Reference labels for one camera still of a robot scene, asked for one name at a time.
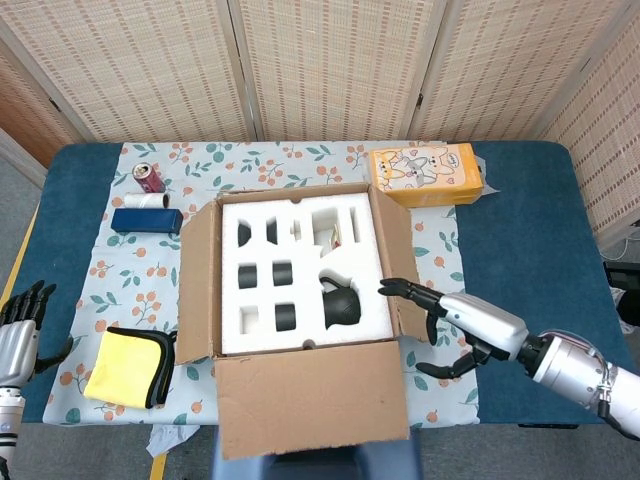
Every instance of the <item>white paper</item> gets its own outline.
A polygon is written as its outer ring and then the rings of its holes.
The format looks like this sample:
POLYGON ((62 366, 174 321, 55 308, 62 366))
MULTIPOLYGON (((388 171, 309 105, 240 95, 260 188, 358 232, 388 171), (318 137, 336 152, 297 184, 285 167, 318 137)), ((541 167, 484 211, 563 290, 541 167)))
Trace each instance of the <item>white paper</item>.
POLYGON ((476 163, 480 167, 480 175, 482 176, 482 181, 484 182, 484 188, 482 189, 482 196, 490 195, 492 193, 498 193, 500 190, 496 190, 487 182, 487 162, 484 158, 475 156, 476 163))
POLYGON ((189 440, 199 428, 200 425, 154 425, 149 435, 147 452, 152 457, 168 452, 189 440))

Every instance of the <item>folded cloth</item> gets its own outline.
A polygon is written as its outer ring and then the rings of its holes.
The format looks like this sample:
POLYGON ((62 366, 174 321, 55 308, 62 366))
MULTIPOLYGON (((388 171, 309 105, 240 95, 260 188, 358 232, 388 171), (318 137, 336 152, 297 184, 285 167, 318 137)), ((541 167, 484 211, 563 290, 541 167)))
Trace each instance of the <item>folded cloth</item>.
POLYGON ((109 327, 84 396, 134 408, 163 404, 169 392, 176 332, 109 327))

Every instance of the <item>yellow cloth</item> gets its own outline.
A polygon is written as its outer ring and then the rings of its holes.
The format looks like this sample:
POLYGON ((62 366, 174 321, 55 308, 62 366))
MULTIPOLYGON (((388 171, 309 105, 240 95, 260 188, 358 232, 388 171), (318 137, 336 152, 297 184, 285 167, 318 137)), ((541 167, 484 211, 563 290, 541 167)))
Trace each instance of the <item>yellow cloth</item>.
POLYGON ((147 408, 149 390, 161 361, 153 340, 105 332, 84 396, 134 408, 147 408))

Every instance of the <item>blue box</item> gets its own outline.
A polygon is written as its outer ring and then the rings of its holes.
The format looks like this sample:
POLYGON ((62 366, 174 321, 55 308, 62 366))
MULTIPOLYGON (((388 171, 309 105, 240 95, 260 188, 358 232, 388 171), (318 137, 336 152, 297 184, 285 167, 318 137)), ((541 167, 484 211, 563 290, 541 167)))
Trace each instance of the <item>blue box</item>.
POLYGON ((180 233, 182 212, 175 208, 117 208, 111 228, 118 233, 180 233))

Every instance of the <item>robotic hand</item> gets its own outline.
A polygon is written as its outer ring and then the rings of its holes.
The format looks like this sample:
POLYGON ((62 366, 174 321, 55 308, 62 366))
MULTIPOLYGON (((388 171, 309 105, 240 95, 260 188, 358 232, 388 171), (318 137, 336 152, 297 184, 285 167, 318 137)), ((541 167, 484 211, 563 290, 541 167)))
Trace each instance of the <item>robotic hand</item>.
POLYGON ((625 437, 640 440, 640 377, 608 363, 588 341, 560 330, 532 335, 521 318, 466 293, 444 295, 403 278, 381 283, 382 295, 407 298, 427 311, 432 345, 439 318, 461 329, 471 345, 471 352, 453 365, 422 362, 416 369, 435 378, 456 378, 491 357, 517 360, 534 382, 594 411, 625 437))
POLYGON ((20 389, 34 374, 57 365, 71 351, 67 340, 62 351, 38 358, 38 340, 47 300, 56 289, 36 282, 21 295, 11 297, 0 311, 0 479, 9 479, 9 469, 24 411, 20 389))

